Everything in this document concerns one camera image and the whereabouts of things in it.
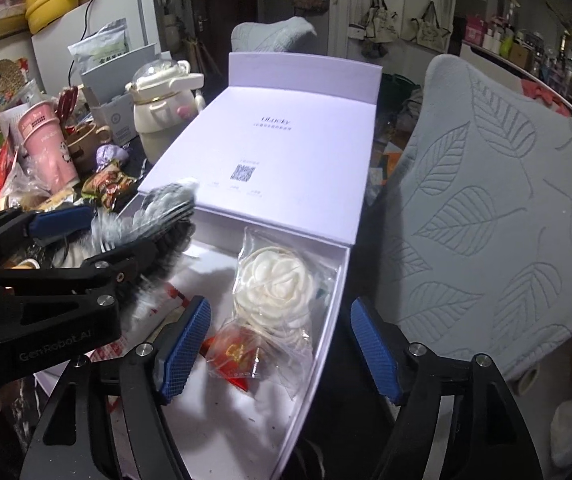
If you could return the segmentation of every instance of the gray chair cushion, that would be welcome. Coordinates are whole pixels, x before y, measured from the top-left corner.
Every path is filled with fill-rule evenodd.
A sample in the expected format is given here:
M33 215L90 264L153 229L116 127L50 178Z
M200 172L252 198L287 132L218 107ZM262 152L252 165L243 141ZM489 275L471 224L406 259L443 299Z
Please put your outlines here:
M438 354L486 352L519 376L572 335L572 120L435 58L358 243L385 320Z

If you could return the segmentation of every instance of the black cable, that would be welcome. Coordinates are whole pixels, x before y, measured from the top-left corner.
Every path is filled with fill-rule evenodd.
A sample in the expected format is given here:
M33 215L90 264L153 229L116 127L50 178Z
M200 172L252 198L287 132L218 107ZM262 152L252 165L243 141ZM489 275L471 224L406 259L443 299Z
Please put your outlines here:
M85 18L83 19L83 21L85 22L85 27L83 28L83 34L79 41L82 41L83 38L85 38L86 32L88 32L88 14L90 12L90 6L92 5L93 1L95 0L90 0L88 2L88 7L86 7ZM72 78L72 67L74 67L74 59L72 59L72 63L70 63L70 68L68 70L68 86L72 86L72 82L70 81L70 79Z

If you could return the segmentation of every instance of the white fabric flower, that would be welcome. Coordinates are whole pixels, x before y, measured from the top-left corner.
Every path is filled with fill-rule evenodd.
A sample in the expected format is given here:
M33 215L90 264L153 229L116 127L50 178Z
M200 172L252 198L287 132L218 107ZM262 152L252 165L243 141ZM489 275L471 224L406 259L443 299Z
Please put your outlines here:
M265 247L240 262L235 306L251 324L289 339L294 330L309 324L314 292L314 279L296 254Z

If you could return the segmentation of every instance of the white gift box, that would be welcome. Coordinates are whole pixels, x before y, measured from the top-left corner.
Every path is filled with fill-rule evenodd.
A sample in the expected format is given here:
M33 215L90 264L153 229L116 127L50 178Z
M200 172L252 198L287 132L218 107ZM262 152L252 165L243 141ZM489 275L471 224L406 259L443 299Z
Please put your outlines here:
M331 57L230 55L229 87L186 128L140 185L194 177L197 227L187 268L171 280L213 309L210 335L232 311L245 226L278 233L340 270L295 399L270 381L248 395L197 357L181 396L163 409L192 478L278 479L295 446L339 314L370 162L381 68ZM141 198L133 200L133 212Z

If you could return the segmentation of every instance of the white refrigerator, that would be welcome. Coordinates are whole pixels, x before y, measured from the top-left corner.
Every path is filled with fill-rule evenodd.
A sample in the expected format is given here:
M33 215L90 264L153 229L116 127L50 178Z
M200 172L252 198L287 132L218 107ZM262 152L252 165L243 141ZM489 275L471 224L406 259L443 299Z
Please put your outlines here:
M160 0L93 0L68 12L32 36L44 90L49 95L56 96L62 88L68 86L68 72L72 63L68 46L82 39L88 6L90 10L86 38L107 23L125 18L131 50L149 44L155 44L157 54L165 50L165 36L163 26L160 25L163 23ZM82 82L74 69L71 81L76 85Z

